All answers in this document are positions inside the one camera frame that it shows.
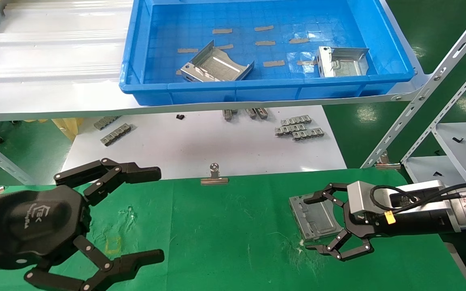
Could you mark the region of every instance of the gray metal frame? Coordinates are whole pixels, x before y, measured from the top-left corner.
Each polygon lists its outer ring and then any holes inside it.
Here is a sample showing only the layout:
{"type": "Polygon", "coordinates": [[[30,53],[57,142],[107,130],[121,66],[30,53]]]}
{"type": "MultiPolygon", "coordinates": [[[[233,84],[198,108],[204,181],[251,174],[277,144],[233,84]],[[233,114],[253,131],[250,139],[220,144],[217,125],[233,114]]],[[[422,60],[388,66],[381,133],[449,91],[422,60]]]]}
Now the gray metal frame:
{"type": "Polygon", "coordinates": [[[361,165],[361,168],[368,168],[373,166],[373,164],[380,157],[381,153],[385,151],[388,146],[394,141],[398,136],[400,131],[405,127],[405,125],[413,118],[413,116],[418,112],[418,109],[427,101],[429,96],[436,90],[444,78],[453,70],[453,68],[458,64],[461,58],[466,54],[466,30],[461,35],[461,37],[456,41],[454,46],[444,57],[442,62],[438,65],[435,70],[435,73],[429,78],[429,81],[420,89],[420,92],[414,96],[412,101],[407,105],[404,111],[400,114],[397,120],[394,122],[390,130],[384,135],[379,144],[373,149],[372,153],[364,161],[364,164],[361,165]]]}

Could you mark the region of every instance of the metal part in tray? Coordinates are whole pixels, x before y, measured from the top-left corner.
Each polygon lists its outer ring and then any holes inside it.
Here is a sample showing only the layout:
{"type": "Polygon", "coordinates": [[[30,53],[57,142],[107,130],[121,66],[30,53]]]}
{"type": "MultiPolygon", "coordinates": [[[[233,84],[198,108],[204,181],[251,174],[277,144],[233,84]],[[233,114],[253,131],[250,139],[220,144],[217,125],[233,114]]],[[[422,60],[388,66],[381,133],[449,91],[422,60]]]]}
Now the metal part in tray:
{"type": "Polygon", "coordinates": [[[244,79],[254,64],[254,61],[248,66],[235,63],[227,53],[215,48],[212,40],[181,68],[181,72],[191,82],[237,81],[244,79]]]}
{"type": "Polygon", "coordinates": [[[291,117],[287,119],[283,119],[281,121],[281,124],[286,127],[287,125],[294,125],[294,124],[308,124],[311,123],[312,119],[308,115],[303,115],[303,116],[297,116],[297,117],[291,117]]]}
{"type": "Polygon", "coordinates": [[[100,141],[104,144],[104,146],[109,147],[109,145],[111,145],[113,142],[119,140],[122,136],[129,133],[131,129],[131,126],[125,123],[121,127],[115,129],[106,137],[102,138],[100,141]]]}
{"type": "Polygon", "coordinates": [[[320,239],[338,234],[342,227],[333,216],[333,203],[326,200],[307,205],[303,199],[313,194],[289,198],[290,209],[305,241],[320,239]]]}
{"type": "Polygon", "coordinates": [[[321,129],[307,129],[305,131],[296,131],[292,133],[293,140],[304,140],[315,137],[322,137],[325,133],[321,129]]]}
{"type": "Polygon", "coordinates": [[[289,125],[288,127],[276,127],[274,135],[283,136],[292,134],[294,131],[305,131],[307,128],[303,124],[289,125]]]}
{"type": "Polygon", "coordinates": [[[368,71],[368,48],[318,48],[320,77],[364,76],[368,71]]]}
{"type": "Polygon", "coordinates": [[[96,129],[101,131],[109,126],[109,124],[113,123],[116,119],[120,118],[120,116],[106,116],[95,122],[94,126],[96,129]]]}

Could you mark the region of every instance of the sheet metal part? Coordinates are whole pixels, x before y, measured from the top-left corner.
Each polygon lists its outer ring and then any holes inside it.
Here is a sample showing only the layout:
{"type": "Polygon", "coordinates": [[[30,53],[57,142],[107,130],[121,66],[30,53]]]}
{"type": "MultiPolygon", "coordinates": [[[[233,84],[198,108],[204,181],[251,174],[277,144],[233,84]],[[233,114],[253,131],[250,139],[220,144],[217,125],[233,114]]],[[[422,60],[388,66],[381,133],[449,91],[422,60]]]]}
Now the sheet metal part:
{"type": "Polygon", "coordinates": [[[256,113],[260,116],[261,119],[267,119],[269,114],[265,108],[255,108],[256,113]]]}
{"type": "Polygon", "coordinates": [[[249,115],[251,119],[254,119],[257,116],[254,108],[246,108],[246,113],[249,115]]]}
{"type": "Polygon", "coordinates": [[[264,67],[279,67],[279,66],[285,66],[285,61],[265,61],[264,62],[264,67]]]}
{"type": "Polygon", "coordinates": [[[290,135],[294,131],[305,131],[307,128],[305,127],[304,124],[294,124],[294,125],[288,125],[286,127],[276,127],[274,129],[274,135],[276,136],[284,136],[284,135],[290,135]]]}
{"type": "Polygon", "coordinates": [[[224,120],[230,121],[233,118],[233,112],[231,109],[222,110],[222,116],[224,116],[224,120]]]}
{"type": "Polygon", "coordinates": [[[123,124],[121,127],[118,127],[113,132],[111,132],[106,137],[102,138],[100,141],[104,144],[104,146],[109,147],[113,142],[119,140],[122,136],[126,135],[127,133],[131,132],[132,127],[128,124],[123,124]]]}
{"type": "Polygon", "coordinates": [[[364,76],[368,72],[368,48],[318,48],[320,77],[364,76]]]}
{"type": "Polygon", "coordinates": [[[255,62],[241,66],[215,47],[212,40],[182,68],[183,77],[191,82],[238,81],[253,69],[255,62]]]}
{"type": "Polygon", "coordinates": [[[325,133],[320,128],[307,129],[305,131],[295,131],[292,133],[293,140],[304,140],[309,138],[322,137],[325,133]]]}
{"type": "Polygon", "coordinates": [[[101,131],[102,129],[105,129],[108,127],[111,123],[116,121],[116,119],[120,118],[120,116],[106,116],[104,118],[101,118],[97,122],[95,122],[94,126],[96,129],[101,131]]]}
{"type": "Polygon", "coordinates": [[[259,27],[255,27],[255,31],[270,31],[273,28],[274,28],[274,25],[259,26],[259,27]]]}
{"type": "Polygon", "coordinates": [[[201,185],[222,185],[228,184],[229,179],[227,177],[219,177],[220,172],[218,171],[218,164],[214,162],[210,165],[210,177],[201,179],[201,185]]]}
{"type": "Polygon", "coordinates": [[[293,38],[289,40],[289,44],[304,44],[305,42],[309,42],[310,39],[308,38],[293,38]]]}
{"type": "Polygon", "coordinates": [[[326,200],[307,205],[303,199],[313,194],[289,198],[290,209],[305,241],[312,241],[338,234],[343,228],[333,215],[333,203],[326,200]]]}
{"type": "Polygon", "coordinates": [[[303,116],[296,116],[296,117],[291,117],[291,118],[287,118],[287,119],[283,119],[281,120],[281,124],[286,127],[287,125],[294,125],[294,124],[309,124],[312,122],[312,118],[310,118],[310,116],[307,115],[303,115],[303,116]]]}

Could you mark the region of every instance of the metal bracket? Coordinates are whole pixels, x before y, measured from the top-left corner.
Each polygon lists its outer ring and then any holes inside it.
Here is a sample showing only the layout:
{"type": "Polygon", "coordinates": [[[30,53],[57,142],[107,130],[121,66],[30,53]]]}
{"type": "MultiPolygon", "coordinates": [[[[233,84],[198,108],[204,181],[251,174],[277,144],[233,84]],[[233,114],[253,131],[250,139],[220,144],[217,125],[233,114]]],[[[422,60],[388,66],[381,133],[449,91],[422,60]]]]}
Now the metal bracket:
{"type": "Polygon", "coordinates": [[[181,73],[190,82],[238,81],[254,66],[254,61],[247,66],[235,63],[212,40],[181,68],[181,73]]]}
{"type": "Polygon", "coordinates": [[[218,164],[214,162],[210,165],[210,177],[201,179],[201,185],[222,185],[228,184],[229,179],[227,177],[219,177],[218,164]]]}
{"type": "Polygon", "coordinates": [[[405,127],[405,125],[413,118],[413,116],[418,112],[418,109],[427,101],[432,92],[440,85],[443,79],[453,70],[456,64],[461,60],[461,58],[466,54],[466,30],[461,35],[461,37],[456,41],[454,46],[449,50],[448,54],[444,57],[441,63],[436,68],[434,74],[432,74],[426,84],[418,91],[416,97],[407,105],[404,111],[400,114],[399,118],[394,122],[392,127],[387,131],[386,135],[382,140],[377,144],[375,149],[370,153],[370,155],[364,161],[364,164],[361,165],[361,168],[368,168],[373,166],[377,159],[380,157],[382,151],[386,150],[387,147],[393,142],[393,140],[398,136],[400,131],[405,127]]]}

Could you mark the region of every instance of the metal hinge part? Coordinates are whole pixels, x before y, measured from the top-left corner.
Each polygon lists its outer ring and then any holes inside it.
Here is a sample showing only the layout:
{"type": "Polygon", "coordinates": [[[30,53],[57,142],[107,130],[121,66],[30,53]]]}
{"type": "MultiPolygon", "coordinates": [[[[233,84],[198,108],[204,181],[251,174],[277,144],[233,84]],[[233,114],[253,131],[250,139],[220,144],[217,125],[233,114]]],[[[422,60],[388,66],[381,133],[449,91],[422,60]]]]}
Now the metal hinge part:
{"type": "Polygon", "coordinates": [[[247,114],[249,115],[249,117],[250,117],[251,119],[256,118],[256,115],[257,115],[257,114],[256,114],[255,109],[253,109],[253,108],[247,108],[247,109],[246,109],[246,112],[247,112],[247,114]]]}
{"type": "Polygon", "coordinates": [[[267,117],[269,116],[265,108],[255,108],[255,111],[261,119],[267,119],[267,117]]]}
{"type": "Polygon", "coordinates": [[[307,128],[303,124],[289,125],[288,127],[276,127],[274,135],[283,136],[292,134],[294,131],[305,131],[307,128]]]}
{"type": "Polygon", "coordinates": [[[210,177],[201,179],[201,185],[221,185],[228,184],[229,179],[227,177],[219,177],[218,164],[214,162],[210,165],[210,177]]]}
{"type": "Polygon", "coordinates": [[[283,119],[281,121],[281,124],[286,127],[287,125],[294,125],[294,124],[309,124],[312,122],[312,119],[308,115],[303,115],[303,116],[298,116],[298,117],[292,117],[292,118],[287,118],[283,119]]]}
{"type": "Polygon", "coordinates": [[[118,127],[113,132],[111,132],[106,137],[102,138],[100,141],[104,146],[109,147],[113,142],[119,140],[122,136],[126,135],[131,131],[132,127],[128,124],[123,124],[121,127],[118,127]]]}
{"type": "Polygon", "coordinates": [[[106,127],[109,126],[109,124],[113,123],[116,121],[116,119],[120,118],[121,116],[106,116],[104,118],[101,118],[97,122],[95,122],[94,126],[96,129],[101,131],[102,129],[105,129],[106,127]]]}
{"type": "Polygon", "coordinates": [[[325,133],[321,129],[307,129],[305,131],[296,131],[292,133],[293,140],[304,140],[309,138],[322,137],[325,133]]]}

